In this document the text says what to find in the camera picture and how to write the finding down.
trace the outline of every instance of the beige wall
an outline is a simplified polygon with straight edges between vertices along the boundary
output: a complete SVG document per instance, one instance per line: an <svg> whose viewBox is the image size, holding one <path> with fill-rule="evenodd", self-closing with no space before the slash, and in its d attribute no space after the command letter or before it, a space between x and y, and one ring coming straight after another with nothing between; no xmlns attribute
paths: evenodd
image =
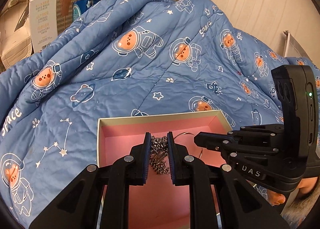
<svg viewBox="0 0 320 229"><path fill-rule="evenodd" d="M320 66L320 15L311 0L212 0L234 27L254 35L278 54L289 30Z"/></svg>

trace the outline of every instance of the barcode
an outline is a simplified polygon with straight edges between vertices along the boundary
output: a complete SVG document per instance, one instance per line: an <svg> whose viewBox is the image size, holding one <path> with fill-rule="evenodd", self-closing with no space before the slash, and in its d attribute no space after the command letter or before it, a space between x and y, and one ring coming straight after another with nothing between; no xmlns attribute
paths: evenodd
<svg viewBox="0 0 320 229"><path fill-rule="evenodd" d="M46 45L44 45L44 46L42 46L41 47L41 49L44 49L44 48L46 48L47 46L49 46L50 45L50 43L48 43L48 44L46 44Z"/></svg>

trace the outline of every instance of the chain link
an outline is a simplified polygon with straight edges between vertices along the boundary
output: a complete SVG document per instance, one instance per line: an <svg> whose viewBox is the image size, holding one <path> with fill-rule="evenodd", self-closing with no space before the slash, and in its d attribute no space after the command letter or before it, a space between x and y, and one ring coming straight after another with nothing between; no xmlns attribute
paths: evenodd
<svg viewBox="0 0 320 229"><path fill-rule="evenodd" d="M169 174L165 158L168 156L167 137L151 137L150 165L157 174Z"/></svg>

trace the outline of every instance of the silver chain necklace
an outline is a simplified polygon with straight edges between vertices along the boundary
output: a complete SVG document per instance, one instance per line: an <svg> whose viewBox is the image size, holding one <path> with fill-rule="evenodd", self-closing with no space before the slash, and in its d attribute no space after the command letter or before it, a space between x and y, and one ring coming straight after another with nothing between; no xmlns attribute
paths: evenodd
<svg viewBox="0 0 320 229"><path fill-rule="evenodd" d="M178 134L175 138L180 135L191 134L195 136L193 133L190 132L182 132ZM203 148L201 148L201 152L199 155L199 159L202 156ZM166 167L165 158L168 156L168 141L167 137L151 137L151 149L150 149L150 166L157 174L169 174L170 169Z"/></svg>

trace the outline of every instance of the blue space-themed comforter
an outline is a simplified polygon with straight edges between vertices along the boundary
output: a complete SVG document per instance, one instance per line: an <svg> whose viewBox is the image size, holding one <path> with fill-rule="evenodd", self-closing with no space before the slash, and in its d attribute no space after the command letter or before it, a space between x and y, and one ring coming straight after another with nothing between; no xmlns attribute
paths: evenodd
<svg viewBox="0 0 320 229"><path fill-rule="evenodd" d="M26 228L88 164L97 120L221 109L233 129L283 123L285 59L210 0L101 0L0 75L0 193Z"/></svg>

